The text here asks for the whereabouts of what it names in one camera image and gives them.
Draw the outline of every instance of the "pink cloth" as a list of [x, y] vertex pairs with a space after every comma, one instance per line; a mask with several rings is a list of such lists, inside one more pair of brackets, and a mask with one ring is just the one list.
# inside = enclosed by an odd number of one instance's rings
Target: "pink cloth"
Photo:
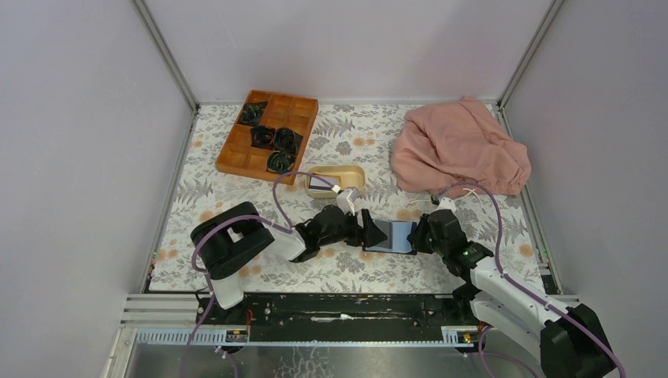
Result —
[[[392, 169], [404, 191], [436, 193], [473, 180], [498, 195], [519, 195], [531, 173], [526, 146], [514, 142], [475, 98], [413, 109], [395, 141]], [[464, 195], [463, 187], [450, 196]]]

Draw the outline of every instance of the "white wall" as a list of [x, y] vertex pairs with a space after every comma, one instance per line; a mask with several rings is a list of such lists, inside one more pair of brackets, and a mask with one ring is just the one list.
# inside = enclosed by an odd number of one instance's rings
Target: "white wall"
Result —
[[149, 0], [200, 102], [498, 98], [550, 0]]
[[0, 1], [1, 376], [99, 376], [188, 118], [129, 0]]
[[668, 2], [566, 2], [509, 104], [562, 281], [665, 376]]

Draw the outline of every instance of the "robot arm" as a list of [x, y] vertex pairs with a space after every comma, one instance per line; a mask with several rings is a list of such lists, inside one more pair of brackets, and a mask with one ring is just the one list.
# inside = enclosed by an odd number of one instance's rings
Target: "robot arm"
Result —
[[614, 369], [612, 360], [589, 337], [553, 309], [568, 314], [610, 348], [594, 311], [584, 304], [570, 308], [528, 284], [520, 290], [510, 281], [523, 280], [512, 272], [502, 274], [489, 249], [468, 241], [451, 210], [424, 214], [409, 238], [415, 250], [437, 253], [452, 274], [464, 279], [466, 283], [453, 293], [462, 302], [460, 308], [524, 347], [547, 378], [600, 378]]

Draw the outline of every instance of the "wooden tray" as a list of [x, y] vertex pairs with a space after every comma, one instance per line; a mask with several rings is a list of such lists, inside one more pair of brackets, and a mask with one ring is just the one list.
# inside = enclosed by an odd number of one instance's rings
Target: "wooden tray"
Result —
[[[290, 128], [302, 136], [295, 166], [292, 168], [293, 171], [297, 171], [299, 170], [299, 164], [302, 162], [306, 145], [309, 143], [309, 135], [317, 114], [317, 100], [288, 94], [250, 91], [244, 105], [265, 101], [269, 104], [267, 104], [262, 114], [261, 126], [274, 129]], [[242, 112], [243, 108], [239, 112], [227, 140], [225, 140], [225, 145], [223, 145], [218, 159], [216, 159], [216, 168], [221, 172], [231, 173], [232, 175], [273, 182], [279, 175], [267, 171], [267, 158], [272, 151], [251, 146], [251, 129], [253, 127], [239, 123]], [[295, 178], [295, 175], [287, 176], [280, 182], [292, 185]]]

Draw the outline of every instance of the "open box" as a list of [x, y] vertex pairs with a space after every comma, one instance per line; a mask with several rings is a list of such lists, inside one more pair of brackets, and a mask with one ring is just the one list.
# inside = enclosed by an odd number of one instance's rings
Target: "open box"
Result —
[[[292, 167], [293, 171], [298, 170], [317, 115], [317, 100], [287, 94], [250, 91], [244, 106], [260, 102], [267, 102], [267, 105], [262, 112], [259, 125], [275, 130], [289, 128], [302, 136], [295, 164]], [[245, 108], [242, 108], [239, 112], [221, 153], [216, 159], [216, 168], [221, 172], [233, 175], [274, 181], [279, 174], [267, 170], [267, 158], [272, 150], [256, 148], [251, 145], [251, 129], [253, 126], [240, 123], [243, 109]], [[295, 176], [284, 177], [280, 182], [292, 185], [295, 182]]]

